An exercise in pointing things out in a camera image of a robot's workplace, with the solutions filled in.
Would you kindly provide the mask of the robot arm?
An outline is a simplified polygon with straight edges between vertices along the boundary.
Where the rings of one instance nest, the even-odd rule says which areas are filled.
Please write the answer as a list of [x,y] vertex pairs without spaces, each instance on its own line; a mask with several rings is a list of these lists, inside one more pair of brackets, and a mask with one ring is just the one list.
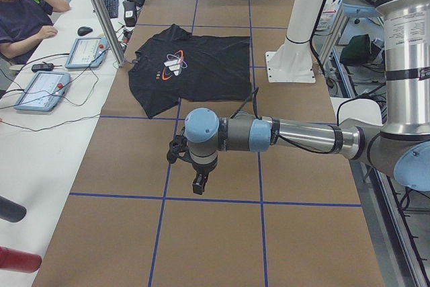
[[429,0],[343,0],[351,17],[384,20],[387,119],[371,123],[361,98],[332,99],[336,124],[312,124],[236,113],[221,118],[198,108],[185,119],[184,159],[202,194],[220,151],[263,152],[273,145],[340,154],[416,190],[429,190]]

